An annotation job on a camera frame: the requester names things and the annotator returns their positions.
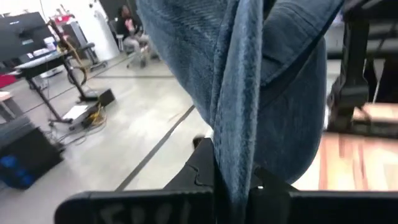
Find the black desk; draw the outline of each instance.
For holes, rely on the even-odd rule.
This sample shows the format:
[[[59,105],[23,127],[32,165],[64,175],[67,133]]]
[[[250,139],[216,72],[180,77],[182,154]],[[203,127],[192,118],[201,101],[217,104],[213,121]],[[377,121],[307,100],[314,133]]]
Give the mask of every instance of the black desk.
[[[18,65],[15,67],[17,72],[10,73],[10,75],[14,75],[17,78],[25,78],[26,81],[29,83],[29,85],[31,85],[33,89],[39,94],[41,99],[43,99],[44,104],[50,109],[52,114],[55,116],[55,119],[51,120],[50,123],[58,122],[58,123],[71,124],[72,120],[63,119],[58,114],[58,112],[54,109],[49,100],[45,97],[40,87],[33,81],[33,78],[53,68],[57,68],[60,65],[63,65],[65,67],[65,70],[67,71],[68,76],[71,78],[72,82],[74,82],[74,85],[78,89],[80,95],[84,96],[85,94],[81,89],[81,86],[79,85],[76,78],[73,76],[70,65],[66,61],[67,57],[68,54],[66,53],[55,52],[50,55],[46,55],[44,57],[24,63],[22,65]]]

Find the computer monitor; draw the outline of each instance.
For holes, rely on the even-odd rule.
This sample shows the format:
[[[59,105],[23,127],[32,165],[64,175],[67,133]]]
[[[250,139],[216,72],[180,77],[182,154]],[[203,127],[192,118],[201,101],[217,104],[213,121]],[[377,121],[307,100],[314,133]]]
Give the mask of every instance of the computer monitor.
[[[0,62],[45,48],[51,36],[38,12],[0,18]]]

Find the table leg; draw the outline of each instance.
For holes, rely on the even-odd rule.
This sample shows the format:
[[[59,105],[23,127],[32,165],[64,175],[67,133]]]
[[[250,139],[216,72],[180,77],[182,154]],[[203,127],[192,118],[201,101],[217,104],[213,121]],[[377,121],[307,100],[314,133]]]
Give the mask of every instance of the table leg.
[[[81,88],[79,81],[73,75],[73,71],[70,69],[69,64],[66,60],[63,61],[63,66],[65,67],[65,70],[67,71],[68,76],[72,79],[73,84],[76,86],[77,90],[79,91],[80,96],[82,98],[85,98],[86,97],[85,92]]]
[[[55,116],[56,121],[58,122],[64,122],[64,120],[61,118],[61,116],[57,113],[57,111],[54,109],[54,107],[51,105],[50,101],[44,96],[42,90],[40,89],[39,86],[36,85],[35,81],[32,79],[27,79],[26,80],[32,87],[33,89],[39,94],[41,99],[43,100],[44,104],[50,109],[51,113]]]
[[[2,116],[6,122],[10,122],[15,119],[15,114],[7,107],[4,102],[0,102],[0,116]]]

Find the wooden surface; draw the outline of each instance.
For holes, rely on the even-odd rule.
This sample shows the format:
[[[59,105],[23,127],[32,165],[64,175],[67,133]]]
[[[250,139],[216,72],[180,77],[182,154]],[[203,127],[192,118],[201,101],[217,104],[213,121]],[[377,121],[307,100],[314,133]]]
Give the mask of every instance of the wooden surface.
[[[373,118],[398,121],[398,105],[367,105],[365,110]],[[360,111],[354,115],[361,117]],[[398,141],[325,133],[312,165],[294,186],[301,190],[398,190]]]

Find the denim jeans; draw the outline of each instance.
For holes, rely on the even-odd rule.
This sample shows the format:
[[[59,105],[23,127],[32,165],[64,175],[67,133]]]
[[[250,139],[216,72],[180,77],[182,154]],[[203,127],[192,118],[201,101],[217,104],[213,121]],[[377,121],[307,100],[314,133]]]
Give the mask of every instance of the denim jeans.
[[[322,135],[323,35],[342,0],[138,0],[160,57],[214,130],[230,223],[242,223],[253,162],[287,182]]]

